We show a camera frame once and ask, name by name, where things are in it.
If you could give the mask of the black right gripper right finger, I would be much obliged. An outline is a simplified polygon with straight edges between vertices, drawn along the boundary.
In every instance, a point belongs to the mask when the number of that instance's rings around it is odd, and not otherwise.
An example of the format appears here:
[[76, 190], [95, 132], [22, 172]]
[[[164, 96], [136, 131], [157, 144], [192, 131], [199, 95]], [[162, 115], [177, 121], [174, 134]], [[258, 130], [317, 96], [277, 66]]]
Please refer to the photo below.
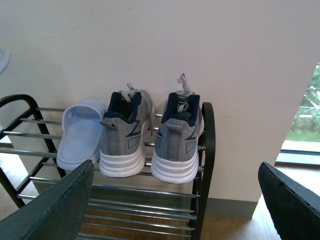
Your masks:
[[320, 238], [320, 197], [267, 162], [258, 181], [274, 227], [282, 240]]

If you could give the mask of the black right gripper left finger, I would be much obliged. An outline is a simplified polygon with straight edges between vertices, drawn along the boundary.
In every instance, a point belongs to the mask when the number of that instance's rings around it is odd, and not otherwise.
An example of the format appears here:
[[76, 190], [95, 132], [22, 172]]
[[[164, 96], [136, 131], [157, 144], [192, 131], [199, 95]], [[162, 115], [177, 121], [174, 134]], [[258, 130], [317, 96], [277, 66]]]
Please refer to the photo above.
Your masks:
[[89, 202], [94, 166], [86, 160], [0, 222], [2, 240], [74, 240]]

